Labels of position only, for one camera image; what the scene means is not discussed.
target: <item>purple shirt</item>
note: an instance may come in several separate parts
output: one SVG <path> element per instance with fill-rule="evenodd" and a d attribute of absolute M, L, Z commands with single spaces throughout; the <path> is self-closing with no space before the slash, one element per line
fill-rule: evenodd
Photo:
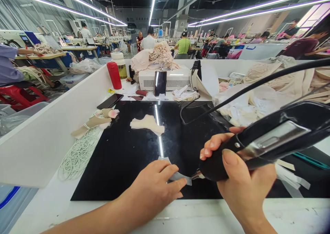
<path fill-rule="evenodd" d="M 0 86 L 21 82 L 24 75 L 16 70 L 9 59 L 15 59 L 17 48 L 0 44 Z"/>
<path fill-rule="evenodd" d="M 250 43 L 260 43 L 260 42 L 262 42 L 262 39 L 261 38 L 257 38 L 257 39 L 253 39 L 252 40 L 252 42 L 250 42 Z"/>

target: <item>fluorescent light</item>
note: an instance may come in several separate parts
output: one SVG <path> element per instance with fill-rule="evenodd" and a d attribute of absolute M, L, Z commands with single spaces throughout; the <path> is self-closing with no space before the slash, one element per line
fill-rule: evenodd
<path fill-rule="evenodd" d="M 155 0 L 152 0 L 151 11 L 150 11 L 150 18 L 149 18 L 149 25 L 150 25 L 150 22 L 151 22 L 152 12 L 154 10 L 154 5 L 155 5 Z"/>
<path fill-rule="evenodd" d="M 103 22 L 103 23 L 107 23 L 107 24 L 111 24 L 111 25 L 116 26 L 113 23 L 110 23 L 110 22 L 107 22 L 107 21 L 98 19 L 96 17 L 90 16 L 90 15 L 87 15 L 87 14 L 84 14 L 84 13 L 81 13 L 81 12 L 74 11 L 74 10 L 68 9 L 66 7 L 63 7 L 63 6 L 60 6 L 60 5 L 56 5 L 56 4 L 53 4 L 53 3 L 50 3 L 50 2 L 47 2 L 47 1 L 44 1 L 44 0 L 34 0 L 34 1 L 37 1 L 37 2 L 40 2 L 40 3 L 46 4 L 46 5 L 50 5 L 50 6 L 53 6 L 53 7 L 58 8 L 58 9 L 62 9 L 64 11 L 68 11 L 68 12 L 71 12 L 71 13 L 74 13 L 74 14 L 77 14 L 77 15 L 80 15 L 80 16 L 84 16 L 84 17 L 87 17 L 87 18 L 95 19 L 97 21 L 100 21 L 100 22 Z"/>
<path fill-rule="evenodd" d="M 83 4 L 83 5 L 85 5 L 85 6 L 89 7 L 89 8 L 91 8 L 91 9 L 93 9 L 93 10 L 99 12 L 99 13 L 102 13 L 102 14 L 104 14 L 105 16 L 107 16 L 107 17 L 109 17 L 109 18 L 111 18 L 111 19 L 113 19 L 113 20 L 116 20 L 117 22 L 123 24 L 123 25 L 117 25 L 117 26 L 127 26 L 127 24 L 123 23 L 122 21 L 116 19 L 115 17 L 109 15 L 108 13 L 103 12 L 103 11 L 97 9 L 96 7 L 90 5 L 90 4 L 88 4 L 88 3 L 86 3 L 86 2 L 84 2 L 84 1 L 82 1 L 82 0 L 75 0 L 75 1 L 77 1 L 77 2 L 79 2 L 80 4 Z"/>
<path fill-rule="evenodd" d="M 305 7 L 305 6 L 308 6 L 308 5 L 315 5 L 315 4 L 329 2 L 329 1 L 330 0 L 317 0 L 317 1 L 308 2 L 308 3 L 304 3 L 304 4 L 292 5 L 292 6 L 289 6 L 289 7 L 283 7 L 283 8 L 273 9 L 273 10 L 269 10 L 269 11 L 253 13 L 253 14 L 249 14 L 249 15 L 245 15 L 245 16 L 239 16 L 239 17 L 235 17 L 235 18 L 219 20 L 219 21 L 206 23 L 206 24 L 188 25 L 188 27 L 200 27 L 200 26 L 205 26 L 205 25 L 210 25 L 210 24 L 215 24 L 215 23 L 224 23 L 224 22 L 229 22 L 229 21 L 233 21 L 233 20 L 237 20 L 237 19 L 244 19 L 244 18 L 250 18 L 250 17 L 253 17 L 253 16 L 260 16 L 260 15 L 265 15 L 265 14 L 269 14 L 269 13 L 274 13 L 274 12 L 281 12 L 281 11 L 296 9 L 296 8 Z"/>
<path fill-rule="evenodd" d="M 285 2 L 285 1 L 288 1 L 288 0 L 274 0 L 274 1 L 271 1 L 271 2 L 264 3 L 264 4 L 256 5 L 256 6 L 253 6 L 253 7 L 249 7 L 249 8 L 237 10 L 237 11 L 234 11 L 234 12 L 226 13 L 226 14 L 223 14 L 223 15 L 220 15 L 220 16 L 216 16 L 216 17 L 213 17 L 213 18 L 209 18 L 209 19 L 206 19 L 206 20 L 203 20 L 203 21 L 200 21 L 200 22 L 192 23 L 190 25 L 194 25 L 194 24 L 198 24 L 198 23 L 204 23 L 204 22 L 208 22 L 208 21 L 211 21 L 211 20 L 214 20 L 214 19 L 219 19 L 219 18 L 223 18 L 223 17 L 227 17 L 227 16 L 232 16 L 232 15 L 239 14 L 239 13 L 242 13 L 242 12 L 247 12 L 247 11 L 259 9 L 259 8 L 262 8 L 262 7 L 267 7 L 267 6 L 282 3 L 282 2 Z"/>

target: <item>hair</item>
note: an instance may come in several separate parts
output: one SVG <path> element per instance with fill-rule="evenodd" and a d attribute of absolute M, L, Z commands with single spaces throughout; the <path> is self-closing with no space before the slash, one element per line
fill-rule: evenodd
<path fill-rule="evenodd" d="M 270 33 L 268 31 L 265 31 L 262 33 L 261 37 L 269 37 Z"/>
<path fill-rule="evenodd" d="M 149 26 L 147 33 L 148 34 L 153 34 L 154 33 L 154 28 L 152 26 Z"/>

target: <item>red plastic stool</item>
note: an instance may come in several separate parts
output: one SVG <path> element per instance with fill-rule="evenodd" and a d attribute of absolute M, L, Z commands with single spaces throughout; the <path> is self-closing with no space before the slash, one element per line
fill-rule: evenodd
<path fill-rule="evenodd" d="M 18 82 L 0 86 L 0 100 L 5 104 L 10 104 L 12 109 L 20 111 L 26 109 L 36 103 L 47 101 L 48 98 L 41 91 L 32 86 L 30 82 Z M 30 89 L 34 94 L 29 94 L 25 89 Z"/>

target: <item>hand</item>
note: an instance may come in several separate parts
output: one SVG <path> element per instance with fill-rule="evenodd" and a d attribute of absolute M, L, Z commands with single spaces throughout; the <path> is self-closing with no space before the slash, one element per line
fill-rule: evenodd
<path fill-rule="evenodd" d="M 126 219 L 132 224 L 131 230 L 149 222 L 172 201 L 183 197 L 180 190 L 187 184 L 185 178 L 167 183 L 178 170 L 169 161 L 153 161 L 118 198 L 128 209 Z"/>
<path fill-rule="evenodd" d="M 201 150 L 200 159 L 211 157 L 222 142 L 243 129 L 244 127 L 232 127 L 232 133 L 212 136 Z M 262 205 L 276 179 L 275 166 L 268 164 L 250 173 L 240 156 L 228 149 L 222 151 L 222 160 L 229 179 L 217 182 L 218 189 L 237 220 L 243 228 L 267 222 Z"/>

